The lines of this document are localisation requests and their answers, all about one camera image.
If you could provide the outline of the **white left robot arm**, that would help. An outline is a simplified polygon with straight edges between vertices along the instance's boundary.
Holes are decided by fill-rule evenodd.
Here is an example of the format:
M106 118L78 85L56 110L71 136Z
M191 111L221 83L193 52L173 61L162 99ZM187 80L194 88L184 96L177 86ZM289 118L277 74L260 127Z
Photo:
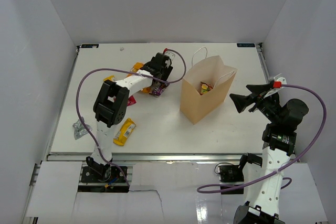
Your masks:
M167 49L163 53L158 52L135 74L118 81L103 82L93 105L97 121L96 146L91 156L86 158L87 165L98 181L104 182L110 178L111 168L107 161L112 161L112 135L116 131L115 126L125 117L129 98L143 89L166 81L173 70L173 55Z

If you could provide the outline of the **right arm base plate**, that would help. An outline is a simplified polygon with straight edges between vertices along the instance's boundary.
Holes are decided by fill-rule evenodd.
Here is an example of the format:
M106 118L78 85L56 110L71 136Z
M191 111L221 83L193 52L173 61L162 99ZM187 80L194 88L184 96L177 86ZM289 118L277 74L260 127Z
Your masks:
M214 172L219 176L219 181L222 185L227 186L239 186L244 183L243 170L240 165L235 165L232 163L218 163Z

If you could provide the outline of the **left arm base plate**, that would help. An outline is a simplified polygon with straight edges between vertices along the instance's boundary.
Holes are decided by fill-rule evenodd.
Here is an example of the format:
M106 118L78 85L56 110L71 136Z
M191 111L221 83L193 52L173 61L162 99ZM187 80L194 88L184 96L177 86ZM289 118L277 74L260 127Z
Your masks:
M102 175L99 175L89 166L85 166L82 169L80 181L82 183L125 183L125 177L115 166L106 168Z

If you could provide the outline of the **colourful fruit gummy bag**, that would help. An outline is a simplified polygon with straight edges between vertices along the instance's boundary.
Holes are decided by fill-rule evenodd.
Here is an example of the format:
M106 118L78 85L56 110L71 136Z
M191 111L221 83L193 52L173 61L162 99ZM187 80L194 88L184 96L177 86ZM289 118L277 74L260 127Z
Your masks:
M204 95L213 89L211 85L205 82L200 82L200 85L201 85L200 95Z

